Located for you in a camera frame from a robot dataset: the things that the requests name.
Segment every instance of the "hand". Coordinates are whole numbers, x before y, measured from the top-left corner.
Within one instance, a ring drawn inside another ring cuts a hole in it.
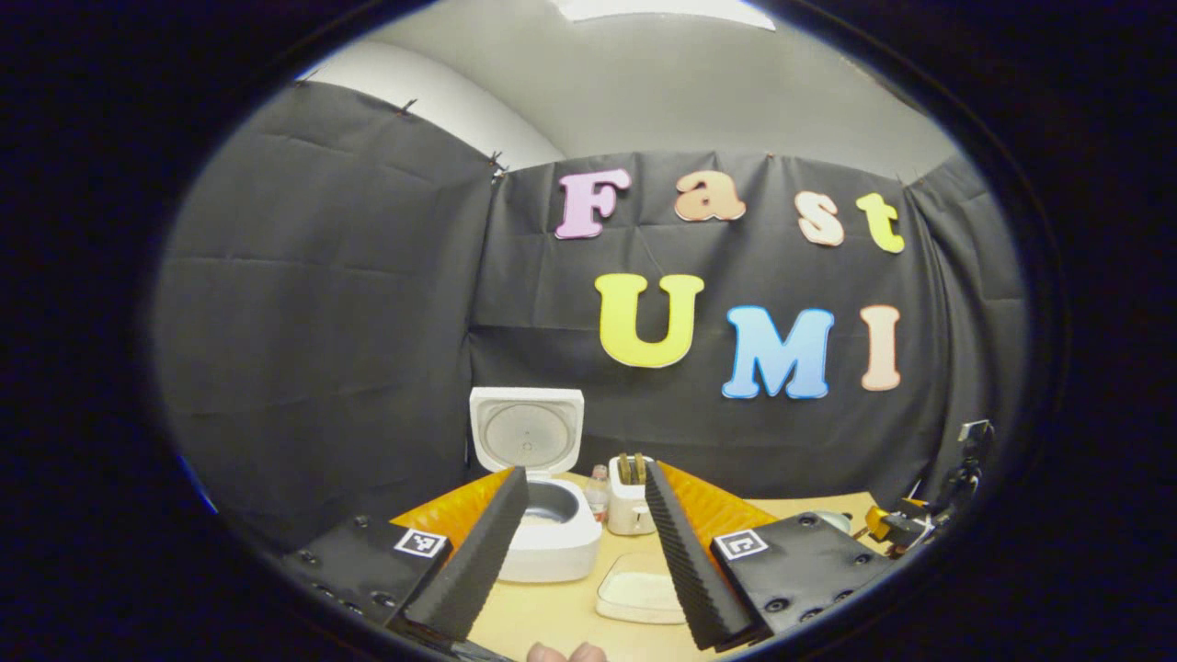
[[[570,657],[565,657],[560,651],[547,648],[546,646],[536,642],[536,646],[531,647],[527,651],[527,662],[609,662],[605,660],[605,651],[597,648],[596,646],[585,642],[577,647],[572,651]]]

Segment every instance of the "water bottle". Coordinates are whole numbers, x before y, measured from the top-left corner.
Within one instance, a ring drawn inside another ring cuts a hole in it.
[[[585,483],[585,501],[593,518],[604,523],[609,517],[609,468],[604,464],[592,468],[592,476]]]

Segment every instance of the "letter u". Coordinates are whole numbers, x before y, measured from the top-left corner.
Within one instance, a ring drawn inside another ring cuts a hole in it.
[[[658,286],[670,294],[670,323],[658,343],[638,338],[638,294],[646,279],[636,273],[606,273],[597,278],[600,292],[600,344],[619,363],[634,368],[666,368],[691,350],[694,336],[694,296],[703,291],[698,276],[664,276]]]

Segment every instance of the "foam letter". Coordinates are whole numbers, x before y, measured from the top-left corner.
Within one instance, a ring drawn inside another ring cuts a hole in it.
[[[857,200],[858,208],[866,212],[866,225],[871,229],[871,239],[889,253],[903,251],[903,237],[891,232],[891,221],[899,220],[899,212],[883,200],[883,196],[871,193]]]
[[[691,349],[694,336],[694,296],[703,291],[697,276],[664,276],[658,286],[670,294],[666,338],[646,343],[638,338],[638,294],[646,279],[636,273],[606,273],[597,278],[600,292],[600,344],[605,352],[634,368],[666,368]]]
[[[866,323],[871,347],[863,388],[890,391],[899,385],[899,372],[895,369],[895,323],[899,322],[899,311],[891,306],[866,306],[858,315]]]
[[[846,232],[833,216],[838,213],[838,207],[829,196],[802,191],[793,198],[793,204],[797,205],[797,213],[802,214],[797,224],[802,226],[802,234],[806,239],[824,246],[842,244]]]
[[[736,183],[722,172],[692,172],[679,179],[676,188],[681,196],[674,201],[674,213],[683,220],[736,220],[747,211],[736,194]]]
[[[556,229],[556,238],[588,239],[600,234],[603,226],[593,219],[593,210],[599,210],[601,218],[609,218],[617,207],[617,188],[629,188],[630,181],[630,173],[624,170],[561,177],[564,223]]]
[[[724,396],[754,398],[760,392],[757,366],[770,397],[780,392],[790,372],[789,397],[820,398],[830,392],[825,383],[825,346],[833,326],[830,311],[803,310],[784,343],[769,311],[760,306],[736,306],[727,311],[727,322],[736,326],[736,366],[731,382],[723,386]]]

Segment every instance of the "table top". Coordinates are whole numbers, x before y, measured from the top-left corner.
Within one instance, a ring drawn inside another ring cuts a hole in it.
[[[586,481],[573,474],[556,477],[578,485]],[[856,531],[863,527],[866,511],[875,505],[867,492],[747,502],[782,518],[806,510],[849,512],[853,515],[851,529]],[[870,536],[863,536],[859,542],[880,554],[885,551],[885,545]],[[685,623],[631,623],[597,614],[597,588],[613,562],[624,554],[651,551],[661,554],[658,534],[616,536],[605,528],[593,571],[583,580],[550,584],[496,582],[470,640],[513,660],[526,660],[527,649],[537,641],[565,655],[588,641],[605,649],[610,662],[689,662],[719,657],[714,651],[698,650]]]

